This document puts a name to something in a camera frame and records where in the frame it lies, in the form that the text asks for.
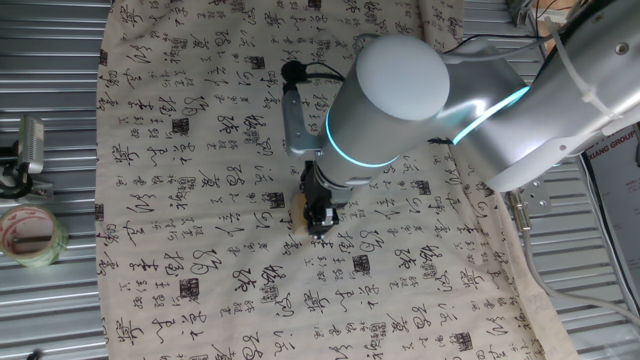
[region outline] blue light ring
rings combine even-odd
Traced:
[[[491,116],[495,115],[495,113],[497,113],[498,111],[500,111],[500,110],[502,110],[502,109],[504,109],[506,107],[509,107],[510,105],[513,105],[516,101],[520,100],[520,98],[522,96],[524,96],[524,94],[526,94],[527,91],[529,91],[529,87],[525,86],[522,89],[520,89],[520,90],[514,92],[513,94],[509,95],[507,98],[505,98],[504,100],[500,101],[496,105],[494,105],[494,106],[490,107],[489,109],[487,109],[485,112],[482,113],[482,115],[480,115],[471,124],[469,124],[466,128],[464,128],[462,131],[460,131],[460,133],[458,135],[456,135],[455,138],[453,138],[453,145],[456,145],[458,142],[460,142],[460,140],[462,140],[462,138],[467,136],[473,129],[475,129],[478,126],[480,126],[480,124],[485,122],[485,120],[487,120]]]
[[[345,152],[342,151],[338,147],[338,144],[336,144],[336,142],[333,140],[333,136],[331,136],[331,131],[329,130],[329,111],[327,111],[327,117],[326,117],[326,119],[324,121],[325,129],[327,131],[327,138],[329,138],[329,142],[331,143],[331,146],[333,146],[333,148],[336,150],[336,152],[338,154],[340,154],[340,156],[342,156],[345,160],[347,160],[347,161],[349,161],[349,162],[351,162],[353,164],[356,164],[358,166],[362,166],[362,167],[366,167],[366,168],[380,168],[380,167],[385,167],[387,165],[390,165],[391,163],[396,161],[396,159],[400,156],[400,155],[398,155],[395,158],[393,158],[393,160],[388,161],[388,162],[386,162],[384,164],[367,164],[367,163],[360,162],[360,161],[358,161],[356,159],[353,159],[349,155],[345,154]]]

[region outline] small wooden object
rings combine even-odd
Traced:
[[[291,227],[293,235],[309,235],[307,219],[304,218],[304,206],[306,204],[304,194],[298,193],[293,197],[291,205]]]

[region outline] tape roll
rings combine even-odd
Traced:
[[[33,240],[30,248],[19,244],[25,239]],[[67,229],[42,206],[16,206],[0,218],[0,251],[24,266],[42,267],[55,262],[68,242]]]

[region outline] metal wall panel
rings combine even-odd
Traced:
[[[60,261],[27,269],[0,255],[0,359],[107,359],[96,283],[95,91],[109,0],[0,1],[0,143],[22,112],[45,121],[45,168],[69,229]],[[0,213],[14,204],[0,203]]]
[[[107,359],[95,270],[95,89],[98,50],[109,0],[0,0],[0,143],[15,140],[21,112],[45,122],[45,169],[55,183],[46,203],[69,228],[68,250],[44,269],[26,269],[0,254],[0,359],[25,359],[35,348],[46,360]],[[467,0],[465,35],[532,34],[516,28],[505,0]],[[492,39],[500,49],[526,40]],[[543,55],[530,50],[509,63],[531,83]],[[593,199],[573,160],[544,175],[553,212],[533,217],[536,264],[552,287],[625,304]],[[0,203],[0,213],[12,204]],[[629,324],[608,310],[552,300],[585,360],[611,351]]]

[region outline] calligraphy tablecloth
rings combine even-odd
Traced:
[[[358,34],[422,23],[408,1],[116,1],[97,96],[112,359],[577,356],[502,200],[446,146],[356,189],[324,240],[290,235],[303,164],[284,149],[280,67],[346,73]],[[339,86],[300,86],[310,132]]]

